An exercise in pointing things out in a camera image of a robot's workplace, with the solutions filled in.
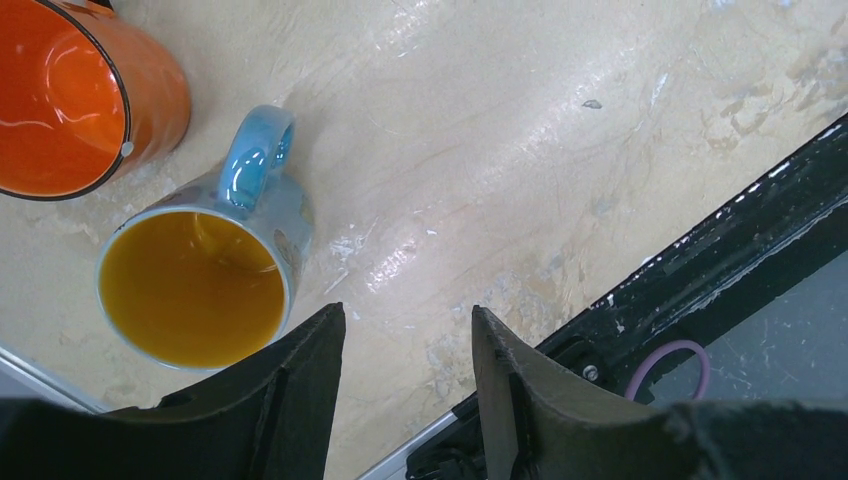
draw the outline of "blue mug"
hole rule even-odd
[[[313,232],[312,208],[283,173],[294,116],[262,105],[220,172],[130,218],[97,263],[97,295],[131,346],[178,368],[214,370],[279,339]]]

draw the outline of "cup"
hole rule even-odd
[[[254,108],[220,172],[129,219],[97,263],[106,318],[178,368],[231,365],[282,336],[312,238],[309,199],[282,173],[294,117]]]
[[[108,5],[0,1],[0,192],[83,195],[185,134],[180,66]]]

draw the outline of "blue handle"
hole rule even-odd
[[[285,165],[294,137],[294,115],[260,105],[241,122],[218,181],[218,201],[253,211],[265,180]]]

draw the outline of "beige table surface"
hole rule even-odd
[[[845,0],[114,3],[185,68],[190,130],[85,198],[0,198],[0,342],[110,406],[196,381],[107,327],[98,248],[290,108],[317,222],[291,325],[348,314],[331,479],[473,390],[475,303],[539,342],[848,110]]]

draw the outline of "screw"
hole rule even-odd
[[[586,365],[586,368],[583,369],[583,378],[589,380],[590,382],[597,381],[598,376],[598,367],[594,365]]]

